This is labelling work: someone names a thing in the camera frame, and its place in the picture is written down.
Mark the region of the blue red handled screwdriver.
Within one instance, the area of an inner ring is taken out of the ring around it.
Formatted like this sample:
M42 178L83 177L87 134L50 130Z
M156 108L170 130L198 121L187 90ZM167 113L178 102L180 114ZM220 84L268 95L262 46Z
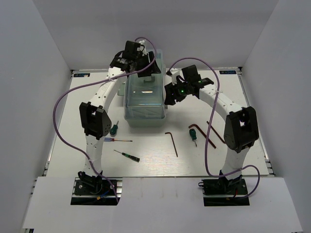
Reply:
M132 142L132 140L126 140L126 139L115 139L112 137L105 137L104 142Z

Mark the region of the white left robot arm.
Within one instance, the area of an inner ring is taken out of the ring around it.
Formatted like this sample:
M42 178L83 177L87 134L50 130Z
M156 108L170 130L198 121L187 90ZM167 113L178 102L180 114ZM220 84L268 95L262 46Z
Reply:
M100 85L89 102L82 102L79 106L88 155L83 172L91 177L86 182L86 188L93 194L99 193L103 187L103 182L96 177L103 172L103 143L112 126L108 109L114 96L132 72L140 71L139 78L161 73L155 59L156 52L147 52L145 42L142 37L127 41L124 50L117 53L110 63L106 82Z

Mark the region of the long brown hex key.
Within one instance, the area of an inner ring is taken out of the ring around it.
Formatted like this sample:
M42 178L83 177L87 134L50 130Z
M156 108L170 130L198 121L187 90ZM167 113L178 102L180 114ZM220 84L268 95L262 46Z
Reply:
M211 129L212 129L213 132L217 135L217 137L222 141L222 143L225 144L224 139L220 136L220 134L216 131L216 129L215 129L213 126L211 126Z

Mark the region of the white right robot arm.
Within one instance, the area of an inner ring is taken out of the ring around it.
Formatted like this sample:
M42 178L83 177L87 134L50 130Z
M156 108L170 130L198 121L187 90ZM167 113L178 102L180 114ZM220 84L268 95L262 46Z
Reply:
M219 187L224 193L232 193L237 188L236 181L242 177L245 157L259 138L255 109L232 101L211 79L202 78L195 65L181 70L172 68L166 74L172 81L165 85L165 105L175 105L193 95L212 107L212 112L217 112L225 121L227 154L219 174Z

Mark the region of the black green precision screwdriver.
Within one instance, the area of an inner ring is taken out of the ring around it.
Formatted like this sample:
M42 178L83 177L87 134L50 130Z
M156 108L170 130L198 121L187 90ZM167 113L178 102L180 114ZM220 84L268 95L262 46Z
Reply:
M130 155L130 154L125 153L125 152L120 152L120 151L117 151L117 150L114 150L114 151L117 152L117 153L120 153L121 155L123 155L123 156L125 156L125 157L127 157L129 159L131 159L132 161L135 161L137 163L140 162L140 158L138 158L138 157L135 157L135 156Z

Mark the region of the thick brown hex key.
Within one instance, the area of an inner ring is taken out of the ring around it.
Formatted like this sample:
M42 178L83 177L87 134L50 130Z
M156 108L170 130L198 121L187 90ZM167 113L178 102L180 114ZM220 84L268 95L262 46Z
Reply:
M191 124L188 126L189 129L192 129L193 127L195 127L204 138L207 137L206 133L197 125L197 124ZM209 139L208 142L213 146L214 149L216 149L216 145Z

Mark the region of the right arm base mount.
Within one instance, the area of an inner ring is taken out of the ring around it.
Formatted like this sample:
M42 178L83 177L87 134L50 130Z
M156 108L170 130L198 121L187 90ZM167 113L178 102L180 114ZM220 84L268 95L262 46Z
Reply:
M202 188L205 207L250 205L246 182L242 175L230 181L226 177L203 179L198 186Z

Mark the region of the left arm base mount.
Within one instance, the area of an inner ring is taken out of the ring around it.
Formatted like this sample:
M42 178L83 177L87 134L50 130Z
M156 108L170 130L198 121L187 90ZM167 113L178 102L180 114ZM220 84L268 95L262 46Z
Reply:
M71 196L71 205L116 206L121 198L122 179L107 181L100 176L78 172Z

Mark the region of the small dark hex key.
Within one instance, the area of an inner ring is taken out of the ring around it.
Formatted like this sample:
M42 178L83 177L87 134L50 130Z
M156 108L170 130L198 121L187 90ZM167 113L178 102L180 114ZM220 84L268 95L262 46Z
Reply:
M164 134L167 134L167 135L169 135L171 137L175 155L176 155L176 157L178 157L178 152L177 152L177 149L176 149L176 145L175 145L172 133L171 132L165 132Z

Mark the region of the stubby green screwdriver orange cap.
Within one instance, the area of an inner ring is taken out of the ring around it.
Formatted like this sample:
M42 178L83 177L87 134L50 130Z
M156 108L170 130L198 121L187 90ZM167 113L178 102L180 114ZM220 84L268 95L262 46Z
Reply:
M195 143L195 146L197 147L197 143L196 143L197 137L196 137L195 129L189 129L189 134L190 134L191 140Z

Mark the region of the green cantilever toolbox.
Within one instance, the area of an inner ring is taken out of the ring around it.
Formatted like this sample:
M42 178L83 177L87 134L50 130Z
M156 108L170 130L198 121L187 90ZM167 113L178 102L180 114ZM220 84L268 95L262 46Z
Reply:
M155 63L160 73L145 77L134 74L125 82L124 119L132 128L159 127L165 121L165 65L162 50L157 50Z

